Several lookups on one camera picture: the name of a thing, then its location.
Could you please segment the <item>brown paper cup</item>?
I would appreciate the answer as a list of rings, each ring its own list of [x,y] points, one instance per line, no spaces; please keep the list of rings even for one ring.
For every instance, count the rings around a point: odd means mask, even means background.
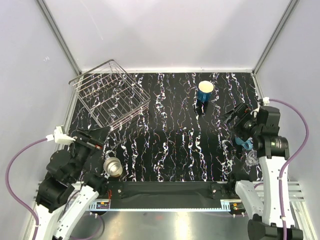
[[[123,167],[117,157],[110,157],[104,161],[103,170],[111,177],[120,177],[123,173]]]

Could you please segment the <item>light blue floral mug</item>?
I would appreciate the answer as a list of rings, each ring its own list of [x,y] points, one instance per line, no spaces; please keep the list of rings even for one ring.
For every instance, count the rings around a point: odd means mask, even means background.
[[[242,140],[239,137],[235,137],[235,143],[239,146],[242,146],[244,149],[251,151],[253,149],[252,138],[248,138],[246,141]]]

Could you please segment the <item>dark blue ceramic mug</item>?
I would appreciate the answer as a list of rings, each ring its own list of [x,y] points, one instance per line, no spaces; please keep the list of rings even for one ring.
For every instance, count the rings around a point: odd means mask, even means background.
[[[214,90],[214,85],[210,81],[203,80],[198,84],[197,100],[201,103],[206,103],[210,100]]]

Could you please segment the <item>clear glass cup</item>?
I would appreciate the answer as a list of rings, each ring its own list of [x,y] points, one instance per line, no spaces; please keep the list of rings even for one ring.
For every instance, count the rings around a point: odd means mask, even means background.
[[[249,167],[256,166],[259,163],[257,152],[255,150],[251,150],[245,158],[245,164]]]

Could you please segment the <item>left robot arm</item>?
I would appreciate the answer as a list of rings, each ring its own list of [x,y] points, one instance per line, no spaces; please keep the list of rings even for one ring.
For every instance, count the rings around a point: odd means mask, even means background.
[[[63,212],[74,184],[79,179],[85,164],[102,153],[104,140],[110,127],[76,130],[71,137],[63,126],[57,126],[53,134],[47,135],[48,141],[67,145],[68,149],[54,152],[48,165],[44,180],[39,184],[36,195],[35,224],[36,240],[67,240],[78,223],[81,215],[95,199],[107,195],[107,179],[88,170],[84,174],[84,185],[75,202]]]

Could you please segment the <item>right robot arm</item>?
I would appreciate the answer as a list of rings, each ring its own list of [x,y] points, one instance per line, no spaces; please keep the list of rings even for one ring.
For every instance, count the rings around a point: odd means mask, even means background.
[[[252,181],[240,174],[228,179],[226,192],[240,198],[249,218],[248,237],[251,240],[302,240],[292,215],[288,187],[289,142],[279,135],[280,110],[263,105],[257,114],[240,103],[223,116],[225,124],[235,120],[232,128],[242,141],[252,139],[253,149],[263,175],[263,199]]]

